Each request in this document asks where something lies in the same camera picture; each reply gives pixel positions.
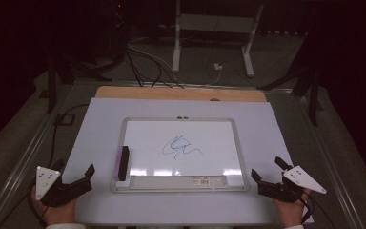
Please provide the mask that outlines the black tripod stand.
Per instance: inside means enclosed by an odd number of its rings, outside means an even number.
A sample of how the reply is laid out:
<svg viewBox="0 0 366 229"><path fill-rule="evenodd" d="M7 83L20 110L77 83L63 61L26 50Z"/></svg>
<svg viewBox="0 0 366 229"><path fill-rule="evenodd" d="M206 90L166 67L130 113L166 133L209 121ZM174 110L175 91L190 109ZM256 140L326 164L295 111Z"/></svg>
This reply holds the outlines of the black tripod stand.
<svg viewBox="0 0 366 229"><path fill-rule="evenodd" d="M86 73L89 77L98 81L109 82L110 79L102 76L96 71L89 69L81 62L75 60L67 54L59 53L48 57L48 88L42 92L42 96L48 99L47 113L51 114L57 103L56 78L62 80L65 84L72 84L75 77L71 71L71 67Z"/></svg>
<svg viewBox="0 0 366 229"><path fill-rule="evenodd" d="M262 91L270 91L295 78L297 81L292 89L292 94L294 96L304 96L305 93L309 93L308 117L312 124L316 126L316 111L320 80L319 65L306 65L300 67L298 70L287 73L269 84L257 86L256 88Z"/></svg>

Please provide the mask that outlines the dark equipment rack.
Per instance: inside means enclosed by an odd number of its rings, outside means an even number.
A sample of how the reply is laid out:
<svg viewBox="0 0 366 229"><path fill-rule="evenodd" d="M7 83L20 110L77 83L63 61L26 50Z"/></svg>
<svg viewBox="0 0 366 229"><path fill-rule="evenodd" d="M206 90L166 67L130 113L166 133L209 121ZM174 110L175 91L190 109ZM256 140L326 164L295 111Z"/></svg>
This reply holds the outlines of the dark equipment rack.
<svg viewBox="0 0 366 229"><path fill-rule="evenodd" d="M106 0L106 5L110 36L108 54L116 60L123 56L129 36L127 0Z"/></svg>

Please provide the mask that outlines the black square floor bracket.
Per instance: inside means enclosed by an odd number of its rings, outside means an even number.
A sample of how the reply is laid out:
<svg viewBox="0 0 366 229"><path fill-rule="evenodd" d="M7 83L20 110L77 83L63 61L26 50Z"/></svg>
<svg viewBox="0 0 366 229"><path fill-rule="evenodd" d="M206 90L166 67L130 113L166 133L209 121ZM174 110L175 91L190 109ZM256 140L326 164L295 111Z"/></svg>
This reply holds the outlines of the black square floor bracket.
<svg viewBox="0 0 366 229"><path fill-rule="evenodd" d="M71 126L75 121L74 114L58 114L54 125L55 126Z"/></svg>

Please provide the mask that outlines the aluminium floor rail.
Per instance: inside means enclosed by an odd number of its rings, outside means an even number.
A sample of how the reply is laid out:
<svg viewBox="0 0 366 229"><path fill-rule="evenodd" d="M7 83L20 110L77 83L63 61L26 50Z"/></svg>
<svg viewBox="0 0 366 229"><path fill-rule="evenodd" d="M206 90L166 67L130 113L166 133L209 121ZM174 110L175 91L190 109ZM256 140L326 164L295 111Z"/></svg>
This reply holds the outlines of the aluminium floor rail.
<svg viewBox="0 0 366 229"><path fill-rule="evenodd" d="M118 87L138 87L138 88L150 88L152 82L144 82L139 84L136 81L125 81L125 80L112 80L112 81L96 81L96 80L82 80L76 79L73 82L74 85L89 85L89 86L118 86ZM245 91L256 91L257 88L250 86L220 86L220 85L197 85L197 84L184 84L184 83L166 83L166 84L155 84L154 88L168 88L168 89L213 89L213 90L245 90ZM263 91L267 94L291 94L293 89L290 88L273 88L269 91Z"/></svg>
<svg viewBox="0 0 366 229"><path fill-rule="evenodd" d="M312 121L309 118L309 104L304 97L295 97L295 101L299 107L299 110L302 113L303 119L306 121L308 129L317 144L318 154L321 157L321 161L325 167L326 173L328 175L329 180L331 181L332 187L334 189L335 195L339 204L343 210L345 218L347 219L350 227L352 229L365 229L362 220L353 204L351 196L341 179L341 176L336 168L336 165L331 157L328 147L325 144L324 139L322 138L321 133L318 128L312 124Z"/></svg>
<svg viewBox="0 0 366 229"><path fill-rule="evenodd" d="M60 85L57 101L48 113L48 100L39 88L0 133L0 220L23 182L48 129L67 99L70 85Z"/></svg>

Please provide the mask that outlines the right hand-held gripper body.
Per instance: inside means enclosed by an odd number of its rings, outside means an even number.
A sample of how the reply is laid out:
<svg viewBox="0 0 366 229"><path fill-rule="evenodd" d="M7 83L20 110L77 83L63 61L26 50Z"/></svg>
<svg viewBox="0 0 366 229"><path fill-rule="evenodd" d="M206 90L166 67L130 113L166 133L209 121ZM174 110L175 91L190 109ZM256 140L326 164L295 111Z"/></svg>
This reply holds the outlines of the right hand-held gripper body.
<svg viewBox="0 0 366 229"><path fill-rule="evenodd" d="M283 171L281 182L271 183L261 180L257 183L257 192L261 196L287 203L293 203L301 199L306 190L320 194L327 193L326 189L300 166Z"/></svg>

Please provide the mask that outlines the white framed whiteboard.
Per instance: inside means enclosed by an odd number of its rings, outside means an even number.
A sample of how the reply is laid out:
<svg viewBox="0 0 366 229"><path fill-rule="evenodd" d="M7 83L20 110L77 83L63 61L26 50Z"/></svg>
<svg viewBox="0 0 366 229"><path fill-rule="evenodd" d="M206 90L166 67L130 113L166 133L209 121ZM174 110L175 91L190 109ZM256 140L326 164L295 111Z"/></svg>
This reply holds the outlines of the white framed whiteboard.
<svg viewBox="0 0 366 229"><path fill-rule="evenodd" d="M114 193L234 192L250 188L229 118L127 118L119 146L130 157Z"/></svg>

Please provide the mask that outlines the white metal stand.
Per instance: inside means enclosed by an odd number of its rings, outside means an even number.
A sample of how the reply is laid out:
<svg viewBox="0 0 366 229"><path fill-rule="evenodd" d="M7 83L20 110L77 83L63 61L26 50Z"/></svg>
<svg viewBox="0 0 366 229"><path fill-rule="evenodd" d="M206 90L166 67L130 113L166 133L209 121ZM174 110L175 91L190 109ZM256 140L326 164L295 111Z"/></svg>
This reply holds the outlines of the white metal stand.
<svg viewBox="0 0 366 229"><path fill-rule="evenodd" d="M173 48L172 71L179 72L182 30L190 31L218 31L247 33L248 42L241 48L241 54L247 76L254 76L254 67L250 51L257 32L259 20L264 9L263 4L258 4L253 17L234 17L207 14L189 14L181 11L181 0L176 0L175 35Z"/></svg>

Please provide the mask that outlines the large white table sheet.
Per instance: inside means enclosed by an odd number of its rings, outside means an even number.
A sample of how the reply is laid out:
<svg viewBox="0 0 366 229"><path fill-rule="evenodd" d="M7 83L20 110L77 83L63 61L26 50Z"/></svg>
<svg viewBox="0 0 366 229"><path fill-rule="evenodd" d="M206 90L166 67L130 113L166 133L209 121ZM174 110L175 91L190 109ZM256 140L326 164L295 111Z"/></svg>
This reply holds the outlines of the large white table sheet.
<svg viewBox="0 0 366 229"><path fill-rule="evenodd" d="M92 189L76 203L77 221L116 226L263 226L278 222L269 198L255 189L213 194L114 194L111 179L122 122L127 117L230 118L237 127L247 172L279 181L277 156L289 159L268 102L95 98L91 101L63 179L77 179L94 165Z"/></svg>

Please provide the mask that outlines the person's left hand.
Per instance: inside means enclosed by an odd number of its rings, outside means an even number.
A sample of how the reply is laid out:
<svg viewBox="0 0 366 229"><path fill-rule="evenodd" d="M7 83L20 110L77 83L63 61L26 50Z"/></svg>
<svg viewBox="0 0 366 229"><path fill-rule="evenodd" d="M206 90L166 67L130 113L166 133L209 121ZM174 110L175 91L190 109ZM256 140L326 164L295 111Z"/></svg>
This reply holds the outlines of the person's left hand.
<svg viewBox="0 0 366 229"><path fill-rule="evenodd" d="M30 198L33 203L42 210L38 216L45 221L48 226L75 224L76 199L73 199L69 203L60 207L49 207L36 199L35 187L31 188Z"/></svg>

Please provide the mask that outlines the person's right hand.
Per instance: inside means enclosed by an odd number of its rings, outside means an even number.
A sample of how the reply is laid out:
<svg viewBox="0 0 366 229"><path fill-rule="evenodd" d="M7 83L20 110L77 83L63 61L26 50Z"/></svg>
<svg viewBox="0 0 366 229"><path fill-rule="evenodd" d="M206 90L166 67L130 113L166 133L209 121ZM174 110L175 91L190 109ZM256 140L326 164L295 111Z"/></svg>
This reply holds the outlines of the person's right hand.
<svg viewBox="0 0 366 229"><path fill-rule="evenodd" d="M298 200L293 203L282 202L277 199L272 199L272 203L277 212L277 217L281 227L303 225L302 217L304 211L304 203Z"/></svg>

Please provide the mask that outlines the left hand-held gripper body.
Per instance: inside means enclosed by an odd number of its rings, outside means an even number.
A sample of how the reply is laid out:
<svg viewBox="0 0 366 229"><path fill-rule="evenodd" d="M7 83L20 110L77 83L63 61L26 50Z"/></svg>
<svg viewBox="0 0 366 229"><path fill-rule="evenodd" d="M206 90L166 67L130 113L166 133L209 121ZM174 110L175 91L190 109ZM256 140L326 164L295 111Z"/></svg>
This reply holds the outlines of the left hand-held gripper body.
<svg viewBox="0 0 366 229"><path fill-rule="evenodd" d="M79 198L92 189L91 180L85 177L66 184L62 173L38 166L36 168L36 199L49 207L59 207Z"/></svg>

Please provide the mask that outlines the black and purple whiteboard eraser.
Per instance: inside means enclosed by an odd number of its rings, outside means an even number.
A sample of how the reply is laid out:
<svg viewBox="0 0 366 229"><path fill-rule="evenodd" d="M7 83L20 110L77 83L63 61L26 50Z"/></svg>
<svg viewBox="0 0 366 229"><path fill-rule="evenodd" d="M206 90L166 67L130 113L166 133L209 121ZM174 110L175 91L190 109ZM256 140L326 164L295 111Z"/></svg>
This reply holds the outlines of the black and purple whiteboard eraser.
<svg viewBox="0 0 366 229"><path fill-rule="evenodd" d="M127 169L130 157L130 150L128 146L121 146L117 155L114 178L117 181L125 181L127 177Z"/></svg>

